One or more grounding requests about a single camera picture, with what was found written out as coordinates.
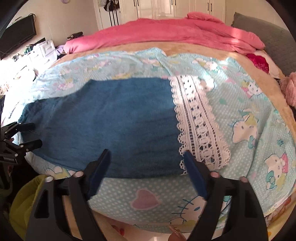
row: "white lace trim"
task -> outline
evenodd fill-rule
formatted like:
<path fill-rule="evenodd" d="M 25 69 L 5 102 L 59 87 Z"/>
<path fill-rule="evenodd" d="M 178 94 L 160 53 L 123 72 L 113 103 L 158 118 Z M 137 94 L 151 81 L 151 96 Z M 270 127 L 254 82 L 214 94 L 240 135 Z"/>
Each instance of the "white lace trim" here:
<path fill-rule="evenodd" d="M 169 78 L 175 104 L 177 128 L 181 132 L 178 141 L 182 144 L 179 153 L 189 150 L 197 161 L 202 161 L 209 170 L 227 165 L 230 150 L 215 122 L 212 107 L 197 76 L 181 75 Z M 183 160 L 180 168 L 187 174 Z"/>

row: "white wall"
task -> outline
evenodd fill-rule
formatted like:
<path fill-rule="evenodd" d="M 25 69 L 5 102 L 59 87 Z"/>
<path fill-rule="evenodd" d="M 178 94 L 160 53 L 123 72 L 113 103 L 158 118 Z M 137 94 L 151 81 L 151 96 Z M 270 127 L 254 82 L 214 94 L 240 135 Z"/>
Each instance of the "white wall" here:
<path fill-rule="evenodd" d="M 9 81 L 16 73 L 13 72 L 14 61 L 12 56 L 19 51 L 21 54 L 27 45 L 35 43 L 45 37 L 52 39 L 54 44 L 61 45 L 73 33 L 82 31 L 84 35 L 98 31 L 96 0 L 70 0 L 63 4 L 60 0 L 29 0 L 15 15 L 12 22 L 18 17 L 26 17 L 30 13 L 36 15 L 37 35 L 25 43 L 14 54 L 0 61 L 0 85 Z"/>
<path fill-rule="evenodd" d="M 259 18 L 288 29 L 281 17 L 265 0 L 226 0 L 226 24 L 231 25 L 235 12 Z"/>

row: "black robotic claw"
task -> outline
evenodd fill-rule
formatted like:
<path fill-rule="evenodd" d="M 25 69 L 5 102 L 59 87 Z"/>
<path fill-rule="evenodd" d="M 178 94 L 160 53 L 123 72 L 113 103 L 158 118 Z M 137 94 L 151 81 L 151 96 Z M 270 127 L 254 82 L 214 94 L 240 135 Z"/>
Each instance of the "black robotic claw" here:
<path fill-rule="evenodd" d="M 26 152 L 40 148 L 42 146 L 41 140 L 25 142 L 19 145 L 10 141 L 17 132 L 29 131 L 34 128 L 34 123 L 20 124 L 17 122 L 2 127 L 0 131 L 0 162 L 19 165 Z"/>
<path fill-rule="evenodd" d="M 95 195 L 110 164 L 111 155 L 104 150 L 91 162 L 81 177 L 53 180 L 48 177 L 33 206 L 26 241 L 78 240 L 70 233 L 62 204 L 62 195 L 69 195 L 79 232 L 84 241 L 106 241 L 97 226 L 87 200 Z M 221 212 L 224 196 L 232 196 L 223 234 L 216 241 L 267 241 L 267 228 L 257 197 L 249 182 L 211 177 L 206 165 L 185 152 L 184 162 L 199 195 L 207 200 L 201 218 L 189 241 L 210 241 Z"/>

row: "black television screen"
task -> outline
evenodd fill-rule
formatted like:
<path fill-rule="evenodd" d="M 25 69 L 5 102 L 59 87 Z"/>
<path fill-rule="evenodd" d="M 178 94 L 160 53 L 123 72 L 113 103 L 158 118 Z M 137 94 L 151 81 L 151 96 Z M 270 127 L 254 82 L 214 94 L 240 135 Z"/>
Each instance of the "black television screen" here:
<path fill-rule="evenodd" d="M 9 26 L 0 38 L 0 60 L 36 35 L 34 15 L 31 14 Z"/>

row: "metal rivet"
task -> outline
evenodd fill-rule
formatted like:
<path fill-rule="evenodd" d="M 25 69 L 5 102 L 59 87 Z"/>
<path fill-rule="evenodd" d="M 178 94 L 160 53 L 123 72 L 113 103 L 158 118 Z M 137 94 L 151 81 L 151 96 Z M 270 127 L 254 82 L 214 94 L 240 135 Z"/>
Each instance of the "metal rivet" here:
<path fill-rule="evenodd" d="M 73 174 L 73 177 L 82 177 L 83 174 L 84 174 L 83 171 L 78 171 Z"/>
<path fill-rule="evenodd" d="M 220 174 L 217 172 L 211 172 L 211 177 L 218 178 L 218 177 L 220 177 Z"/>
<path fill-rule="evenodd" d="M 52 176 L 46 177 L 45 182 L 51 182 L 54 178 Z"/>
<path fill-rule="evenodd" d="M 248 183 L 249 182 L 249 180 L 246 177 L 240 177 L 239 179 L 243 183 Z"/>

